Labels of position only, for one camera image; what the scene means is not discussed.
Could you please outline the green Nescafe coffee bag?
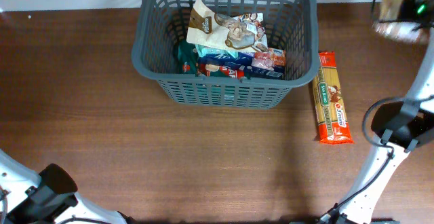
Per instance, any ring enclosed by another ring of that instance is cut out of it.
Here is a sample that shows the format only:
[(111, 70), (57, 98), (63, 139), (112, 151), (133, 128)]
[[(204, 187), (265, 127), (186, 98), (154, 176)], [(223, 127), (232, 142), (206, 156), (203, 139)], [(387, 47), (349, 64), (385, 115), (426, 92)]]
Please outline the green Nescafe coffee bag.
[(241, 61), (250, 61), (248, 57), (238, 56), (204, 56), (200, 57), (195, 48), (196, 44), (181, 41), (174, 48), (174, 58), (177, 61), (179, 74), (193, 74), (206, 77), (230, 77), (235, 79), (247, 78), (251, 75), (242, 69)]

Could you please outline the teal wet wipes packet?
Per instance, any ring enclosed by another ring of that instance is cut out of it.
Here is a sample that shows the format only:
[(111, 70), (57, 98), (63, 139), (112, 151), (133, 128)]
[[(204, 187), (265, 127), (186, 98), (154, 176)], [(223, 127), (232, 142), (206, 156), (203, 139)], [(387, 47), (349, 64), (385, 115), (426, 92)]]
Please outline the teal wet wipes packet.
[(232, 58), (238, 58), (238, 52), (221, 50), (216, 48), (210, 48), (208, 46), (196, 44), (195, 48), (200, 57), (204, 56), (217, 56), (220, 58), (221, 56), (230, 56)]

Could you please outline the Kleenex tissue multipack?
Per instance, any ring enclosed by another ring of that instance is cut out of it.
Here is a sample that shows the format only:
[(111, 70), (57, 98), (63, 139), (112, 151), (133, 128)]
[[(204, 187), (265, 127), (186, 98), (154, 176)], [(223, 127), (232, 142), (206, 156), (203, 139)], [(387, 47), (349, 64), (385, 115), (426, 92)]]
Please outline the Kleenex tissue multipack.
[(283, 79), (286, 66), (286, 57), (283, 50), (269, 48), (268, 52), (238, 52), (250, 61), (241, 61), (242, 69), (251, 77), (265, 79)]

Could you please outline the Pantree mushroom pouch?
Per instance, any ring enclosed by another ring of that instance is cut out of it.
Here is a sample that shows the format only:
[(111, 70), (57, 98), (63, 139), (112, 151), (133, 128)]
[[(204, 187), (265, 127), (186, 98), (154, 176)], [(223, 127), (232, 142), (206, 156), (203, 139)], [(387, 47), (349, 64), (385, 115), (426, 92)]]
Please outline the Pantree mushroom pouch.
[(236, 52), (268, 52), (262, 13), (236, 17), (213, 12), (202, 0), (191, 10), (186, 41), (209, 48)]

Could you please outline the San Remo spaghetti packet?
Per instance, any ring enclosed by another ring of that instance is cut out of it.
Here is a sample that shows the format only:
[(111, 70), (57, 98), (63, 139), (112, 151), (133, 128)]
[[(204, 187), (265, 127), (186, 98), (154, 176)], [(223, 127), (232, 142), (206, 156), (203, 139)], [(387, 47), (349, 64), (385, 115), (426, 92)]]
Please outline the San Remo spaghetti packet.
[(319, 69), (312, 80), (319, 142), (329, 145), (353, 143), (334, 52), (319, 53)]

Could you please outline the grey plastic basket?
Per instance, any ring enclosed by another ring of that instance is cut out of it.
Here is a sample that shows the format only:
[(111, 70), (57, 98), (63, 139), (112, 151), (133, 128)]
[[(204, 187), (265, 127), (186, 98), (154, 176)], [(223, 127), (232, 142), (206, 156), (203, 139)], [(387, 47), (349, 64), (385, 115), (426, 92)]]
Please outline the grey plastic basket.
[(286, 52), (279, 79), (208, 77), (183, 74), (175, 48), (187, 37), (195, 0), (142, 0), (132, 47), (132, 64), (141, 76), (155, 80), (174, 101), (270, 109), (293, 88), (316, 76), (318, 56), (317, 0), (202, 0), (219, 14), (264, 16), (269, 46)]

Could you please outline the Pantree white grain pouch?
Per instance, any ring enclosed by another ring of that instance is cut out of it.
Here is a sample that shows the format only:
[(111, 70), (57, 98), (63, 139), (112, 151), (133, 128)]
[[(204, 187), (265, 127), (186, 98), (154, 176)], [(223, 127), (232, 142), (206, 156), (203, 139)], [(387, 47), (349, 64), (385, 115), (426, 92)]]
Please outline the Pantree white grain pouch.
[(370, 13), (374, 30), (387, 39), (433, 42), (433, 0), (372, 0)]

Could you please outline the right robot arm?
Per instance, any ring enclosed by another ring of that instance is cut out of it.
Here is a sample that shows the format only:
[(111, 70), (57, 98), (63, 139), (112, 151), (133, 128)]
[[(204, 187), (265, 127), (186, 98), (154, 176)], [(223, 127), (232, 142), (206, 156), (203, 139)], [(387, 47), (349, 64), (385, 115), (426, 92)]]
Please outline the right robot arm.
[(418, 147), (433, 141), (433, 38), (410, 90), (384, 98), (365, 113), (362, 126), (371, 149), (350, 191), (319, 223), (370, 223), (375, 206), (398, 166)]

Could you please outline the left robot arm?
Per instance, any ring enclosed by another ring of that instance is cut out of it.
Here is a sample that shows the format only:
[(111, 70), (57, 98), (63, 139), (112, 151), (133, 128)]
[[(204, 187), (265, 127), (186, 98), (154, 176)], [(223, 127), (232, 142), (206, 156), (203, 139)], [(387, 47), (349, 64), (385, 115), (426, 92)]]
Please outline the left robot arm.
[(31, 170), (1, 152), (2, 223), (132, 224), (121, 212), (82, 197), (71, 176), (57, 164)]

